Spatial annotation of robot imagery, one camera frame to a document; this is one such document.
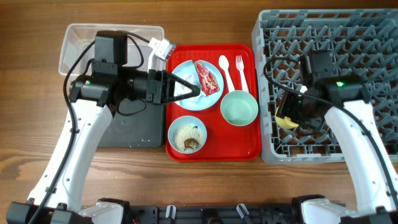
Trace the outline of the large light blue plate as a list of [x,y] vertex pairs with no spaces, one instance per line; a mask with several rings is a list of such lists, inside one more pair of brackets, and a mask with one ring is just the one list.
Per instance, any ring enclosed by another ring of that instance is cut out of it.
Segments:
[[[219,91],[214,94],[206,96],[202,90],[198,96],[191,97],[185,100],[176,101],[175,103],[180,107],[190,111],[201,111],[213,106],[220,98],[224,90],[223,76],[220,71],[210,62],[201,60],[201,63],[207,68],[216,80]],[[201,88],[197,71],[193,64],[193,60],[187,60],[178,65],[172,73],[185,81],[190,82]]]

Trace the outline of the red snack wrapper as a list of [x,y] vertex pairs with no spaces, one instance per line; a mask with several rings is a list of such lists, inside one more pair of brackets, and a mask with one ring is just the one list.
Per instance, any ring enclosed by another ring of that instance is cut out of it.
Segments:
[[219,92],[220,88],[213,74],[204,66],[201,60],[194,61],[195,70],[198,74],[201,90],[206,96]]

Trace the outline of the grey dishwasher rack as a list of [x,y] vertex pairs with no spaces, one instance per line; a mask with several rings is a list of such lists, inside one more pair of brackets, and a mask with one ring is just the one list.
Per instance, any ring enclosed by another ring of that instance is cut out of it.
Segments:
[[261,125],[261,157],[268,164],[341,162],[332,130],[280,128],[274,115],[279,85],[299,90],[295,61],[310,50],[329,50],[339,75],[358,75],[368,89],[376,126],[397,161],[397,10],[264,10],[251,33]]

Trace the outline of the black waste tray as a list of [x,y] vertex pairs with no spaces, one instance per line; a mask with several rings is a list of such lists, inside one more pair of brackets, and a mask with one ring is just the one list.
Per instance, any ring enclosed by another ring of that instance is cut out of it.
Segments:
[[125,99],[119,105],[122,116],[114,115],[99,147],[155,148],[164,143],[165,106]]

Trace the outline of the clear plastic bin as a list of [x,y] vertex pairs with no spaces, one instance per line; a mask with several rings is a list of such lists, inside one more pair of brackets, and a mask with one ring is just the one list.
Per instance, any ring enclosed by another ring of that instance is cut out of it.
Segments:
[[[165,37],[164,29],[161,26],[144,26],[144,25],[127,25],[127,24],[70,24],[67,27],[62,49],[60,52],[60,60],[58,72],[65,76],[77,58],[86,49],[86,47],[95,39],[95,35],[100,30],[124,30],[135,33],[147,40],[155,38],[161,40]],[[138,68],[139,71],[148,69],[149,55],[152,48],[143,40],[134,39],[137,44],[128,41],[127,46],[127,67],[139,65],[141,58],[138,50],[142,51],[144,63]]]

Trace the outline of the white plastic spoon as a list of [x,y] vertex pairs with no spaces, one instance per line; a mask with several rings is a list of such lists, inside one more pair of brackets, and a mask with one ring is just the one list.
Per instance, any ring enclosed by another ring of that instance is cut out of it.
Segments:
[[218,63],[219,63],[220,68],[224,71],[224,74],[225,74],[225,77],[226,77],[228,91],[229,92],[235,91],[235,87],[234,87],[233,81],[232,81],[231,76],[229,74],[229,62],[228,62],[228,59],[226,58],[226,56],[225,55],[220,55]]

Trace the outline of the red plastic tray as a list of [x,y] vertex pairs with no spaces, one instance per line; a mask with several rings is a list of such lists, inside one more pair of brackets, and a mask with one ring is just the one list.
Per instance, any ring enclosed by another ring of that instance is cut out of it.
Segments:
[[[236,89],[241,89],[241,79],[236,68],[236,56],[243,58],[244,74],[248,82],[248,89],[253,97],[258,98],[257,78],[254,67],[254,56],[252,50],[244,44],[213,44],[213,45],[179,45],[167,62],[167,70],[177,75],[176,67],[182,63],[192,64],[192,60],[200,59],[210,63],[209,69],[215,67],[213,72],[219,85],[226,83],[224,71],[218,64],[220,55],[226,56],[229,62],[229,73]],[[205,145],[193,154],[182,154],[177,152],[166,141],[165,150],[170,158],[179,162],[199,161],[248,161],[256,158],[261,152],[261,132],[259,119],[256,118],[251,124],[243,127],[229,124],[221,115],[221,100],[213,106],[201,111],[189,111],[176,103],[165,107],[165,125],[170,125],[181,116],[194,116],[200,119],[207,130]]]

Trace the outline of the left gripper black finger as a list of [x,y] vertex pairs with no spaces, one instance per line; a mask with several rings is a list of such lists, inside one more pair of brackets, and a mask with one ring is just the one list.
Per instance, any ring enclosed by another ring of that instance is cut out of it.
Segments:
[[168,91],[174,91],[175,84],[178,83],[184,87],[187,87],[193,92],[200,92],[200,88],[176,75],[170,73],[166,70],[161,71],[162,73],[162,80],[166,82]]
[[161,103],[162,104],[173,103],[173,102],[176,102],[176,101],[180,101],[180,100],[185,100],[185,99],[188,99],[188,98],[196,97],[199,94],[200,94],[200,92],[190,92],[190,93],[185,93],[185,94],[178,95],[178,96],[170,95],[170,96],[166,96],[165,98],[162,98],[161,99]]

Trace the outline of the pink plastic fork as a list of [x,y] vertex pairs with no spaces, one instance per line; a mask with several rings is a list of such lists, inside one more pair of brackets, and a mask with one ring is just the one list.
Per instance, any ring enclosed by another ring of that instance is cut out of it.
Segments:
[[238,69],[239,74],[240,74],[242,91],[249,92],[248,83],[246,81],[246,77],[245,77],[245,74],[244,74],[243,58],[240,55],[236,56],[236,68]]

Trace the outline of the yellow plastic cup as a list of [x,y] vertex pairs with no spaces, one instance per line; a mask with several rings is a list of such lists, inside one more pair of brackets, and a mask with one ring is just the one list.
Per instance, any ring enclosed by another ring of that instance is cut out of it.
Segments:
[[291,121],[291,119],[289,117],[284,117],[284,118],[280,118],[277,116],[277,113],[279,112],[279,107],[277,107],[276,111],[275,111],[275,121],[278,124],[278,126],[280,128],[284,128],[284,129],[294,129],[299,127],[299,124]]

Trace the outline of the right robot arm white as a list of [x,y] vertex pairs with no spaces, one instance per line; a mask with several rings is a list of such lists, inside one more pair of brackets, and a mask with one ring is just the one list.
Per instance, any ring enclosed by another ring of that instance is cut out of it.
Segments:
[[327,50],[298,59],[306,91],[287,92],[276,112],[279,126],[333,132],[351,175],[357,209],[323,197],[298,199],[302,223],[397,223],[397,173],[376,127],[373,106],[363,80],[339,76]]

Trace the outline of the small light blue bowl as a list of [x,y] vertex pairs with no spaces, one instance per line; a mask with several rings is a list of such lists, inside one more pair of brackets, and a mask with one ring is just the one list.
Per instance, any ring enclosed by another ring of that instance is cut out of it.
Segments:
[[194,154],[205,145],[207,130],[200,119],[194,116],[181,116],[172,121],[167,137],[175,152]]

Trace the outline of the rice food waste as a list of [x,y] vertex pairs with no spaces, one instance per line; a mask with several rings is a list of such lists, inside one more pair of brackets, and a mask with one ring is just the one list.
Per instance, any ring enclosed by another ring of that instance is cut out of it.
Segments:
[[198,126],[193,124],[186,124],[179,128],[174,133],[174,143],[177,151],[183,153],[192,153],[202,147],[204,143],[203,132]]

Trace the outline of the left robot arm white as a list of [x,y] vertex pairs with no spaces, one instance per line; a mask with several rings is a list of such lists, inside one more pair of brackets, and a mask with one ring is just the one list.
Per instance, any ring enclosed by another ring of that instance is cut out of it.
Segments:
[[24,203],[13,202],[8,223],[132,223],[128,201],[102,198],[82,208],[83,188],[93,156],[119,105],[140,100],[165,105],[198,96],[199,87],[166,71],[175,45],[167,39],[149,39],[151,53],[141,58],[148,68],[127,65],[127,47],[140,36],[123,30],[100,30],[88,48],[94,51],[85,70],[75,79],[66,77],[63,96],[68,109],[62,133],[48,166]]

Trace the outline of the green plastic bowl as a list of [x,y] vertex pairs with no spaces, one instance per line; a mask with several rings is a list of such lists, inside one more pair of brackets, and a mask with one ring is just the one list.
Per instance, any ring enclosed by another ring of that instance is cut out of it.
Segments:
[[247,126],[258,115],[259,106],[252,94],[235,90],[226,94],[220,104],[221,115],[233,126]]

